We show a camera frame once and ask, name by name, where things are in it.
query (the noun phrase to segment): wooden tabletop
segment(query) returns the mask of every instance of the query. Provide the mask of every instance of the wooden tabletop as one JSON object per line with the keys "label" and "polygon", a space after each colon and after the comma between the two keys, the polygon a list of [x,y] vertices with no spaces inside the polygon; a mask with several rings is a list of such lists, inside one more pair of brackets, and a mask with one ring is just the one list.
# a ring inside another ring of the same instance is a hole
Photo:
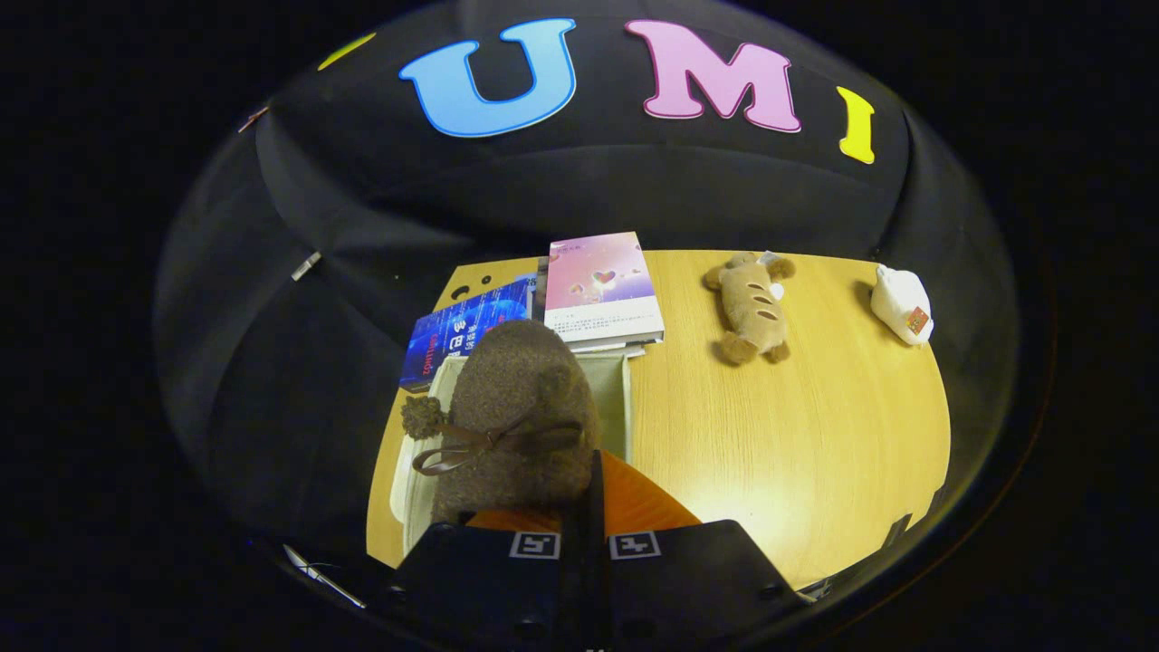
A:
{"label": "wooden tabletop", "polygon": [[[702,521],[739,522],[801,588],[879,550],[906,514],[910,527],[926,514],[949,462],[946,394],[933,351],[905,346],[869,310],[876,264],[866,261],[786,254],[797,266],[781,281],[790,358],[721,362],[727,321],[700,278],[731,252],[644,251],[666,336],[629,361],[632,464]],[[433,307],[533,271],[533,257],[459,266]],[[469,291],[452,300],[461,285]],[[391,410],[366,519],[367,554],[391,566],[402,561],[389,496],[406,396]]]}

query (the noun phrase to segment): brown plush toy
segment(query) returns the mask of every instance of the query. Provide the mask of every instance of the brown plush toy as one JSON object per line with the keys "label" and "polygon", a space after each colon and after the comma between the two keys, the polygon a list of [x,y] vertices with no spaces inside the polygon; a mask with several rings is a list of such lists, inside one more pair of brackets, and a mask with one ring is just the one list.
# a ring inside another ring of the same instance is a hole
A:
{"label": "brown plush toy", "polygon": [[[483,336],[462,366],[449,416],[424,397],[408,398],[402,418],[413,438],[443,433],[443,448],[413,464],[438,476],[431,522],[563,506],[591,482],[600,439],[591,389],[563,340],[538,321],[508,321]],[[440,461],[428,466],[435,455]]]}
{"label": "brown plush toy", "polygon": [[[772,257],[767,263],[764,258]],[[749,362],[760,354],[777,362],[789,357],[788,323],[785,309],[772,293],[774,279],[788,278],[796,271],[793,261],[766,254],[758,258],[751,252],[732,256],[727,263],[705,273],[705,285],[720,290],[724,312],[732,331],[721,339],[721,353],[734,364]]]}

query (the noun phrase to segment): letter u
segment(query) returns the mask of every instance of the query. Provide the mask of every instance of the letter u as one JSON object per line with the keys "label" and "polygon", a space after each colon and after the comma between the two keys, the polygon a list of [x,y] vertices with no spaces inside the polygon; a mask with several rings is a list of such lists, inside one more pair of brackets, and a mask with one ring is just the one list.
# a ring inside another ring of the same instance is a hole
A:
{"label": "letter u", "polygon": [[475,87],[467,57],[478,41],[462,41],[424,54],[399,72],[415,83],[431,125],[459,138],[482,138],[531,126],[562,109],[576,90],[575,68],[563,35],[571,19],[547,19],[509,27],[500,39],[523,45],[531,67],[531,89],[511,100],[484,100]]}

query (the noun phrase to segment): white stuffed toy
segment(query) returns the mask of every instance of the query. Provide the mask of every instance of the white stuffed toy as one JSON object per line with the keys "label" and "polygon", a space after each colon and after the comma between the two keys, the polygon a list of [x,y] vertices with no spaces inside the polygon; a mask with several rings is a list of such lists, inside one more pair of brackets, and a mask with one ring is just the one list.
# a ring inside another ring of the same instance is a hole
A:
{"label": "white stuffed toy", "polygon": [[930,315],[930,296],[921,279],[912,271],[877,265],[877,286],[873,288],[869,307],[910,345],[924,345],[934,332]]}

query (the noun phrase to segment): pink letter m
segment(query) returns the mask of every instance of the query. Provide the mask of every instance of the pink letter m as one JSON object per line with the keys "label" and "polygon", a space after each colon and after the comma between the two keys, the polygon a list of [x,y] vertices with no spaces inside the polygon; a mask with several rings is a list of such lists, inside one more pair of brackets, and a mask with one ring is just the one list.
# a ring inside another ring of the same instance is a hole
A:
{"label": "pink letter m", "polygon": [[783,56],[745,43],[726,64],[686,27],[662,21],[632,21],[624,27],[642,36],[651,51],[656,95],[644,102],[648,115],[699,117],[705,107],[692,98],[691,85],[695,80],[716,113],[730,118],[751,86],[752,105],[744,110],[745,119],[775,131],[801,131],[789,91],[790,64]]}

